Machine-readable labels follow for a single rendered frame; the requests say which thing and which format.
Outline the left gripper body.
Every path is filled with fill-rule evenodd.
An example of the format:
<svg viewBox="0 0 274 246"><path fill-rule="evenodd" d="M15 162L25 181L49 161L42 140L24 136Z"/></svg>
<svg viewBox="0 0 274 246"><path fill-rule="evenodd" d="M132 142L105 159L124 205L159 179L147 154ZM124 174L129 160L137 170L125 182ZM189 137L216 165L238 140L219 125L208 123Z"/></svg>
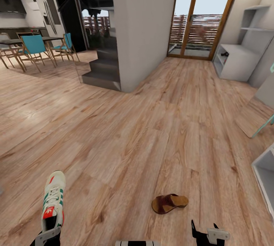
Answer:
<svg viewBox="0 0 274 246"><path fill-rule="evenodd" d="M44 244L44 246L60 246L60 245L61 243L60 243L59 235L56 235L55 237L48 239L47 242ZM35 246L35 244L31 246Z"/></svg>

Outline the gym shoe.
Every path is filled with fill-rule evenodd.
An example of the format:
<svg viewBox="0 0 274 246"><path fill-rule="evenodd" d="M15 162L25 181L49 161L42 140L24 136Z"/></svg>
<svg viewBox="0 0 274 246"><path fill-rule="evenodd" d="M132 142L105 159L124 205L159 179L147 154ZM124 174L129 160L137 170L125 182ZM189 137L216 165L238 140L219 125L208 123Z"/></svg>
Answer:
<svg viewBox="0 0 274 246"><path fill-rule="evenodd" d="M65 175L61 170L54 171L48 178L44 191L44 204L41 216L42 232L63 226L63 192L66 186Z"/></svg>

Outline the sandal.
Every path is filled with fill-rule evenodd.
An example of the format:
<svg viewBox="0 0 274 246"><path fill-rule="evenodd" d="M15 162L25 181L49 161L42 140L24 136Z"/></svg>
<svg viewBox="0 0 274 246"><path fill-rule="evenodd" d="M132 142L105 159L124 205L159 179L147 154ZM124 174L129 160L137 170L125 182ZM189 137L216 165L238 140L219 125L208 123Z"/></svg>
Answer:
<svg viewBox="0 0 274 246"><path fill-rule="evenodd" d="M176 194L157 196L152 202L152 209L157 214L167 214L174 208L184 208L188 204L186 196Z"/></svg>

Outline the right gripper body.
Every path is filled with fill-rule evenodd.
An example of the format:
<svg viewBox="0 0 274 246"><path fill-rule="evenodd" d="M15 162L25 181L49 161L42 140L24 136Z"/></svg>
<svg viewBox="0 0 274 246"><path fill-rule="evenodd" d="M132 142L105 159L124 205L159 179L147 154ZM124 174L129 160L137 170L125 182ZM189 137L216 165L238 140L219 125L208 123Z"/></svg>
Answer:
<svg viewBox="0 0 274 246"><path fill-rule="evenodd" d="M211 244L207 238L207 234L205 233L196 233L196 242L197 246L225 246L225 241L221 239L217 239L217 245Z"/></svg>

